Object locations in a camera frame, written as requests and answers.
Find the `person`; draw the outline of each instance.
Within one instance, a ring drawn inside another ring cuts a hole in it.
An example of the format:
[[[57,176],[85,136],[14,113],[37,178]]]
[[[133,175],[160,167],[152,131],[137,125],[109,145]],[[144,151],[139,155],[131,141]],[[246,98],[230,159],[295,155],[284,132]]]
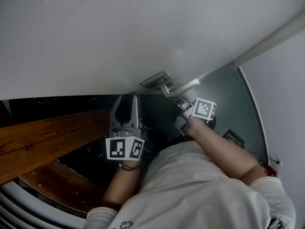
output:
[[[84,229],[292,229],[295,209],[279,178],[199,118],[194,139],[161,151],[134,195],[141,161],[126,161]]]

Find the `wooden board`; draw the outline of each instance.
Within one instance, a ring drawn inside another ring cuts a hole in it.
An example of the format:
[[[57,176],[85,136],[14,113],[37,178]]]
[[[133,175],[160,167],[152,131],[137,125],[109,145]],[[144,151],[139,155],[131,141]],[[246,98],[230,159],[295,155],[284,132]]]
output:
[[[109,126],[109,111],[97,110],[1,128],[9,148],[0,155],[0,184],[107,135]]]
[[[109,111],[94,110],[0,128],[0,155],[70,133],[109,122]]]
[[[59,161],[53,161],[20,177],[43,195],[87,213],[101,205],[105,192]]]

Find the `black cable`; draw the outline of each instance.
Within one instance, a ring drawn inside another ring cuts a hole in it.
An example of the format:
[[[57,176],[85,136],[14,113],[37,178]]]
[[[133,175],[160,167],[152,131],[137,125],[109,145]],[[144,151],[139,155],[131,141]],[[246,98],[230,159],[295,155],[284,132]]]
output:
[[[268,157],[268,159],[270,159],[270,160],[276,162],[277,165],[280,163],[280,161],[275,161],[274,159],[271,159],[271,158],[269,158],[269,157]]]

